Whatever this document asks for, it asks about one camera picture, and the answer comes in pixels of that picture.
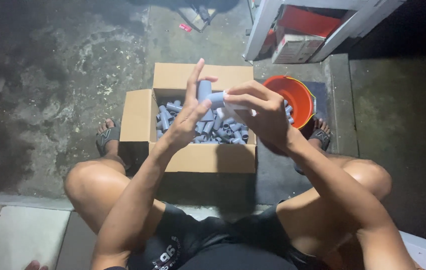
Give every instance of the black shorts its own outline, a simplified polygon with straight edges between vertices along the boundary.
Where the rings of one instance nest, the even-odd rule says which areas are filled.
[[[199,252],[228,243],[267,250],[299,270],[329,269],[323,261],[301,253],[290,244],[276,215],[276,205],[261,214],[229,223],[215,217],[198,221],[166,203],[155,236],[148,239],[142,254],[130,256],[127,265],[129,270],[176,270]]]

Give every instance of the person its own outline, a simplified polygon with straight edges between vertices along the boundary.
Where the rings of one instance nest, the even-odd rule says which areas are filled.
[[[234,223],[197,221],[156,200],[168,162],[191,142],[195,124],[211,105],[196,99],[203,66],[200,59],[186,83],[182,111],[131,180],[118,156],[119,123],[111,119],[98,129],[103,156],[69,172],[66,195],[98,235],[93,270],[323,270],[335,263],[344,269],[415,269],[379,201],[391,188],[385,169],[370,160],[327,154],[327,123],[318,120],[320,136],[307,140],[287,124],[282,96],[254,81],[228,89],[225,102],[254,109],[255,116],[236,112],[262,141],[291,157],[314,188]]]

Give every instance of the fingernail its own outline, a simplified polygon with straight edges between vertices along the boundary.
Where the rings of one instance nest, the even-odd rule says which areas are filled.
[[[205,99],[202,102],[203,106],[205,106],[207,109],[209,109],[212,106],[212,101],[209,99]]]

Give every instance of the cardboard box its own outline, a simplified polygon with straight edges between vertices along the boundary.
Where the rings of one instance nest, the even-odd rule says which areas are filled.
[[[186,81],[194,64],[156,63],[153,89],[126,93],[120,142],[156,144],[157,101],[185,98]],[[218,76],[213,91],[223,91],[253,80],[253,67],[205,65],[200,77]],[[166,172],[255,173],[256,135],[249,130],[246,144],[189,144],[171,159]]]
[[[295,30],[275,25],[278,46],[273,51],[273,64],[301,64],[316,52],[324,42],[323,37],[302,34]]]
[[[284,28],[325,39],[339,26],[340,22],[340,19],[315,14],[295,6],[284,5],[277,24]]]

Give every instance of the hand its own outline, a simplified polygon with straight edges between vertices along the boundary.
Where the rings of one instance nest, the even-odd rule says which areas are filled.
[[[257,112],[252,116],[248,110],[235,110],[245,124],[280,150],[288,146],[288,133],[293,127],[288,123],[283,97],[256,81],[249,81],[226,91],[224,101],[243,105]]]
[[[198,81],[208,80],[216,82],[217,77],[207,76],[198,79],[205,65],[205,60],[201,58],[196,64],[191,76],[186,82],[186,95],[183,109],[175,118],[168,131],[160,138],[158,142],[166,142],[168,149],[177,152],[187,146],[195,136],[196,123],[210,109],[212,102],[205,99],[201,104],[198,104],[196,99],[196,87]]]

